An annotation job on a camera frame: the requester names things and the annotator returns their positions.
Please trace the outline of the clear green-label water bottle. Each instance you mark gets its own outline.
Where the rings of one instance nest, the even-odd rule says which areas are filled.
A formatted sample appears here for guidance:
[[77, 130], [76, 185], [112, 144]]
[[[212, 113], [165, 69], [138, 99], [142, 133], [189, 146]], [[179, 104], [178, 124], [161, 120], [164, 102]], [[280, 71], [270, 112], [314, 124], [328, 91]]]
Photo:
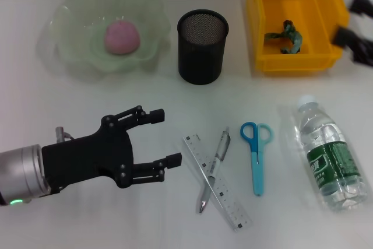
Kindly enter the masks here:
[[341, 129], [310, 95], [298, 101], [298, 134], [324, 203], [333, 211], [367, 199], [367, 188]]

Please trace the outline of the grey retractable pen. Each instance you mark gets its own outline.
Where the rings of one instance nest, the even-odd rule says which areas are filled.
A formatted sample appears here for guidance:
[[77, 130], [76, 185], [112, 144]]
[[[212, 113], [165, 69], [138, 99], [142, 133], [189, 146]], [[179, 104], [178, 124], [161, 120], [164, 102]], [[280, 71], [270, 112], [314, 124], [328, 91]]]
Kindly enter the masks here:
[[220, 168], [222, 161], [224, 160], [226, 156], [229, 144], [230, 144], [229, 127], [226, 127], [221, 135], [215, 156], [213, 158], [212, 165], [208, 172], [207, 182], [205, 183], [205, 187], [203, 189], [203, 193], [200, 199], [199, 213], [202, 213], [205, 210], [207, 203], [209, 202], [209, 199], [212, 193], [212, 188], [214, 187], [214, 184], [216, 181], [218, 170]]

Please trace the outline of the yellow plastic bin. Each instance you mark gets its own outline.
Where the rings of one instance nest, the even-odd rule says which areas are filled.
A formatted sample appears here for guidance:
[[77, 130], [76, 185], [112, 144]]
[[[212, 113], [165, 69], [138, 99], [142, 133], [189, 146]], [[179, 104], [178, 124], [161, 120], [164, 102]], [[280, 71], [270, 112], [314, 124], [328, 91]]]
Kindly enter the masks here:
[[[252, 43], [252, 64], [259, 71], [274, 74], [302, 74], [325, 71], [342, 56], [331, 41], [338, 26], [346, 27], [349, 13], [343, 0], [246, 0]], [[280, 33], [290, 20], [302, 35], [300, 52], [282, 54], [291, 47], [286, 38], [265, 41], [266, 33]]]

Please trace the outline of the blue handled scissors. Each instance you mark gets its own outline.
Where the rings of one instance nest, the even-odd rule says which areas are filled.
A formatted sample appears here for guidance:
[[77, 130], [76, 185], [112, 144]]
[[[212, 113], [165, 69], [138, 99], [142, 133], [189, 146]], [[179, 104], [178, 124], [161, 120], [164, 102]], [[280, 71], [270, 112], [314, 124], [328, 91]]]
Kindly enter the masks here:
[[[253, 136], [248, 137], [244, 130], [252, 128]], [[253, 192], [257, 197], [264, 194], [264, 151], [265, 145], [273, 140], [273, 131], [268, 124], [246, 122], [240, 128], [241, 137], [249, 144], [251, 153], [251, 172]]]

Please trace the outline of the transparent plastic ruler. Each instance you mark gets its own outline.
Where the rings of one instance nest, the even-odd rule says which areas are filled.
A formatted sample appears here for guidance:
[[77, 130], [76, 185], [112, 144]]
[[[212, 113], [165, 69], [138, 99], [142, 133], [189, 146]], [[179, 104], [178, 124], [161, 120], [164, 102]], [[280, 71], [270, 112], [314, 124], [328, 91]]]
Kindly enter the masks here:
[[[205, 153], [202, 142], [197, 134], [186, 136], [184, 142], [198, 165], [196, 169], [201, 174], [204, 180], [202, 185], [204, 185], [207, 183], [207, 177], [213, 163], [214, 155], [209, 156]], [[235, 232], [251, 226], [251, 219], [234, 195], [233, 189], [228, 185], [220, 169], [218, 169], [216, 174], [214, 186], [210, 185], [209, 188], [212, 190], [211, 196], [217, 202], [217, 208], [224, 215], [226, 221], [228, 221]]]

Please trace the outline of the pink peach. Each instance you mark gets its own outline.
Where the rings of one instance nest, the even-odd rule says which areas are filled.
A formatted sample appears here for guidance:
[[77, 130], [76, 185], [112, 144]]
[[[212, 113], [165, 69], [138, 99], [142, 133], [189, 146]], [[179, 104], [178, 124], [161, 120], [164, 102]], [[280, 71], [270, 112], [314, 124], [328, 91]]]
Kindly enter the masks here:
[[131, 22], [117, 20], [106, 28], [104, 46], [114, 55], [130, 54], [140, 46], [139, 32]]

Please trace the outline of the black mesh pen holder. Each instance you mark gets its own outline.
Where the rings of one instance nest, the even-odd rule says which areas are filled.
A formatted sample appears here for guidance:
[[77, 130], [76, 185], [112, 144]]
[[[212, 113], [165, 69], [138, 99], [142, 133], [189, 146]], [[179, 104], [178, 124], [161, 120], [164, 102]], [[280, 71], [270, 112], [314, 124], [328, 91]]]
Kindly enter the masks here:
[[193, 85], [207, 85], [221, 74], [229, 26], [212, 10], [197, 9], [177, 24], [178, 72]]

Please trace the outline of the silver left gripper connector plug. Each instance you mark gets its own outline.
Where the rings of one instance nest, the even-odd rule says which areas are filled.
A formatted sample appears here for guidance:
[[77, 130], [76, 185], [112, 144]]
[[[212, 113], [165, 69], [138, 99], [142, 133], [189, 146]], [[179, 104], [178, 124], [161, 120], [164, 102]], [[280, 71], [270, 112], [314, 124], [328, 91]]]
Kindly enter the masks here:
[[67, 139], [74, 140], [74, 138], [64, 131], [63, 127], [56, 127], [55, 129], [57, 143], [65, 142]]

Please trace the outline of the green glass fruit plate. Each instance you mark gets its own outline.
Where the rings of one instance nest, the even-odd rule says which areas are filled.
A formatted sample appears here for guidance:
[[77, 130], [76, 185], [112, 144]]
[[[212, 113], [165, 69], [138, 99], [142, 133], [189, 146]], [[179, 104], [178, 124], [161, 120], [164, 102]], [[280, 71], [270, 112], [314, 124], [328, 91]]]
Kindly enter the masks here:
[[[129, 21], [139, 32], [140, 46], [130, 54], [105, 49], [105, 32], [116, 20]], [[65, 0], [49, 30], [61, 61], [72, 69], [114, 73], [151, 62], [171, 25], [161, 0]]]

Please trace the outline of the green plastic wrapper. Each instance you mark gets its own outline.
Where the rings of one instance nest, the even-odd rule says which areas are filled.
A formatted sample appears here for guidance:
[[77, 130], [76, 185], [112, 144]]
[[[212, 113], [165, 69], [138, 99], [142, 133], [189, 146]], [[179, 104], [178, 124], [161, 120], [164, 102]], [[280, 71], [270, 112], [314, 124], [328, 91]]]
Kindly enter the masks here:
[[282, 54], [298, 54], [302, 46], [302, 35], [297, 31], [294, 23], [291, 20], [285, 20], [283, 22], [283, 31], [281, 33], [266, 33], [264, 36], [264, 42], [272, 39], [287, 38], [291, 41], [291, 48], [281, 48]]

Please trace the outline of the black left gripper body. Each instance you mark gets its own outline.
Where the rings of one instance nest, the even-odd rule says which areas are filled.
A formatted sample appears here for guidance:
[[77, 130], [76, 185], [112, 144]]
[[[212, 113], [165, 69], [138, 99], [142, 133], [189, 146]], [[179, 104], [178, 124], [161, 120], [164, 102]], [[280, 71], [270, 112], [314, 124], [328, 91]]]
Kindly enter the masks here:
[[130, 187], [133, 151], [127, 130], [133, 121], [134, 116], [119, 120], [108, 115], [92, 135], [42, 147], [44, 174], [51, 193], [101, 176], [114, 180], [119, 188]]

